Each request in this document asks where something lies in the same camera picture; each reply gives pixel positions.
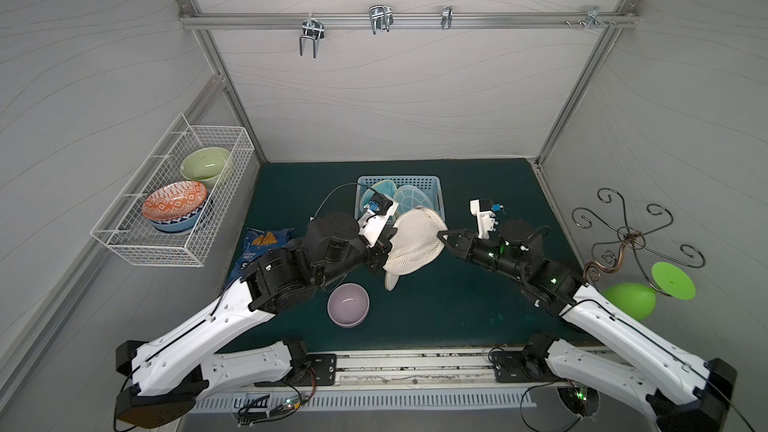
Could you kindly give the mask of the cream mesh laundry bag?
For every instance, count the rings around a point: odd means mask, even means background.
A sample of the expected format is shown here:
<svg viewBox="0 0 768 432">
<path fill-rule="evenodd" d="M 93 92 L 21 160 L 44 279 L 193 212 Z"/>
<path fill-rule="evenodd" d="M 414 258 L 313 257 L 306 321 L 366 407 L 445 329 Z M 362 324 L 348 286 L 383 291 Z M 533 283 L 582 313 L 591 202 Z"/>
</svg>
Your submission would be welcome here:
<svg viewBox="0 0 768 432">
<path fill-rule="evenodd" d="M 411 274 L 434 261 L 444 248 L 438 233 L 446 230 L 440 215 L 426 207 L 417 207 L 395 221 L 397 232 L 391 238 L 392 248 L 383 266 L 384 285 L 392 291 L 401 276 Z"/>
</svg>

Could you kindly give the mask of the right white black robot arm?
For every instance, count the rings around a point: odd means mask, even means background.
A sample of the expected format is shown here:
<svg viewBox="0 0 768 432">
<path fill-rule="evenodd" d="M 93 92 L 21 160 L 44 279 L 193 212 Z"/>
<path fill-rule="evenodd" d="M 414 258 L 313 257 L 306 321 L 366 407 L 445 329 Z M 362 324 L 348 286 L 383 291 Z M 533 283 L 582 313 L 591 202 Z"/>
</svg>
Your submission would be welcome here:
<svg viewBox="0 0 768 432">
<path fill-rule="evenodd" d="M 577 266 L 546 258 L 542 235 L 527 222 L 505 222 L 496 237 L 470 230 L 443 230 L 437 237 L 457 258 L 512 279 L 535 307 L 622 359 L 614 362 L 539 333 L 516 355 L 530 380 L 583 384 L 653 419 L 660 431 L 723 429 L 735 409 L 730 399 L 736 370 L 673 345 L 619 310 Z"/>
</svg>

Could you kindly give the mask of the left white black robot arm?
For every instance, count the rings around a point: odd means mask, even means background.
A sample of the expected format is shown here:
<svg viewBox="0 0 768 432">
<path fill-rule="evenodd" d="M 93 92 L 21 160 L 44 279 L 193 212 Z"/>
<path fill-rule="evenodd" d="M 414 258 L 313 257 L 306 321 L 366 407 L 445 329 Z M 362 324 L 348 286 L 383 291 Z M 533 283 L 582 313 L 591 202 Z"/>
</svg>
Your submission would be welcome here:
<svg viewBox="0 0 768 432">
<path fill-rule="evenodd" d="M 380 268 L 391 251 L 390 213 L 360 219 L 331 212 L 311 220 L 304 236 L 271 249 L 248 266 L 213 302 L 149 342 L 129 340 L 115 351 L 125 381 L 114 421 L 127 430 L 153 429 L 185 415 L 222 389 L 274 383 L 306 368 L 306 347 L 286 338 L 251 352 L 221 348 L 360 265 Z"/>
</svg>

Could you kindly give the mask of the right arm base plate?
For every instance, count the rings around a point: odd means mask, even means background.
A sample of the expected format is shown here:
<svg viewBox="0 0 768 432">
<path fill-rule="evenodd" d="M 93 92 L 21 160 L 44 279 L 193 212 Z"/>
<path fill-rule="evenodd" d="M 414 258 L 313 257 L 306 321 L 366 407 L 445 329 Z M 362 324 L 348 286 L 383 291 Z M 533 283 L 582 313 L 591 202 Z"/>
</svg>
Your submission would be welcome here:
<svg viewBox="0 0 768 432">
<path fill-rule="evenodd" d="M 487 358 L 496 383 L 528 383 L 536 382 L 540 378 L 537 366 L 521 351 L 493 348 L 488 352 Z"/>
</svg>

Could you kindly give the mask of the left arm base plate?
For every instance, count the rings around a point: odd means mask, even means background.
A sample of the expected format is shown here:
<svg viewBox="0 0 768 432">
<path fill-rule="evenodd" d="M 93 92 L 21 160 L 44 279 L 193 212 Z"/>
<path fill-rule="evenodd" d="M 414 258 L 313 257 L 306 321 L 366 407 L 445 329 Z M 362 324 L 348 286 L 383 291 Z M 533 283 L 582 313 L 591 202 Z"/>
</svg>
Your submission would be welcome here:
<svg viewBox="0 0 768 432">
<path fill-rule="evenodd" d="M 330 387 L 336 383 L 338 356 L 335 353 L 310 353 L 296 367 L 290 383 L 294 386 Z"/>
</svg>

